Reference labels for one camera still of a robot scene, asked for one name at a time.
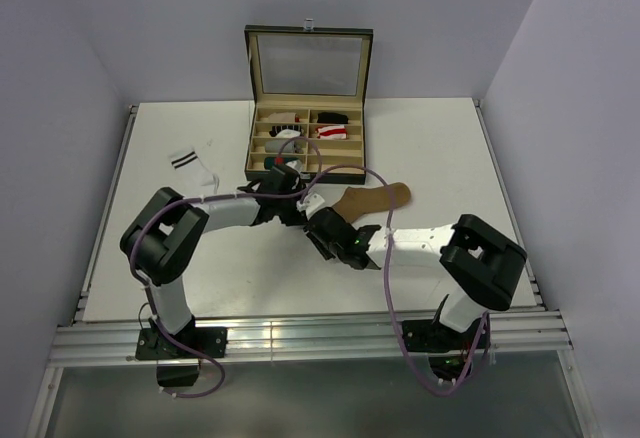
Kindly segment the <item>brown ribbed sock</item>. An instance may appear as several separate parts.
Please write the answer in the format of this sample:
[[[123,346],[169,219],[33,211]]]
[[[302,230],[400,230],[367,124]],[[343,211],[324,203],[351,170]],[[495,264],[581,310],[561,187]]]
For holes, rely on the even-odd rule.
[[[411,201],[409,187],[401,182],[388,186],[394,195],[396,208],[402,208]],[[391,198],[384,186],[375,188],[347,187],[341,198],[332,208],[348,223],[353,224],[365,215],[388,212],[391,209]]]

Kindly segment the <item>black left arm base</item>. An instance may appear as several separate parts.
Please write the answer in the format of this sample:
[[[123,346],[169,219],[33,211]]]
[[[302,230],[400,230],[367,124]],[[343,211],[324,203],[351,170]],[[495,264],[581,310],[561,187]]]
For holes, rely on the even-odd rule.
[[[213,359],[224,357],[227,338],[225,327],[195,327],[177,345],[177,336],[168,339],[156,326],[150,326],[139,332],[134,357],[139,362],[156,363],[159,386],[180,390],[196,383],[203,355]]]

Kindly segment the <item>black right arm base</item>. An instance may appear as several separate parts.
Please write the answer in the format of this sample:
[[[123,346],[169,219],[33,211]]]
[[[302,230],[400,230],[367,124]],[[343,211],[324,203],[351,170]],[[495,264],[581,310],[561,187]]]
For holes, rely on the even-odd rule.
[[[476,319],[464,333],[432,320],[404,320],[402,338],[407,350],[429,356],[433,374],[446,382],[460,378],[481,319]]]

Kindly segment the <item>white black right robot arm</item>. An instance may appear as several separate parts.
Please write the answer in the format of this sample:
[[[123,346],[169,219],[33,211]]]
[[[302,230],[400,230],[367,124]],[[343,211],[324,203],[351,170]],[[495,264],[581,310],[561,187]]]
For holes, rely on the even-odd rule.
[[[394,311],[392,267],[445,270],[455,287],[441,301],[432,328],[435,341],[446,348],[457,346],[486,313],[509,310],[527,261],[520,245],[473,214],[431,228],[356,229],[325,207],[309,218],[304,231],[324,258],[336,258],[356,270],[382,271],[390,312]]]

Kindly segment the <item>red white striped sock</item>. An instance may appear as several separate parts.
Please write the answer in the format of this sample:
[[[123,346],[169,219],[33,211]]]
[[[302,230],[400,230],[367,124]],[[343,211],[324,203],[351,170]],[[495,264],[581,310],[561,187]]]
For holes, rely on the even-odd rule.
[[[327,125],[316,129],[316,137],[321,140],[346,140],[348,131],[344,125]]]

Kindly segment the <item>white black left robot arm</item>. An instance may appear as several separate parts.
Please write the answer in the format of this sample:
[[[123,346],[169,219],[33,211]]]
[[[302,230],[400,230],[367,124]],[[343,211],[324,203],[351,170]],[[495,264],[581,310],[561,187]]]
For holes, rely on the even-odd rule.
[[[195,318],[184,291],[182,275],[201,236],[232,227],[252,227],[279,218],[286,226],[302,226],[298,210],[305,189],[300,173],[276,164],[265,177],[237,192],[209,198],[185,198],[170,187],[156,191],[120,239],[132,274],[150,296],[152,316],[163,328],[159,346],[172,357],[183,357],[195,344]]]

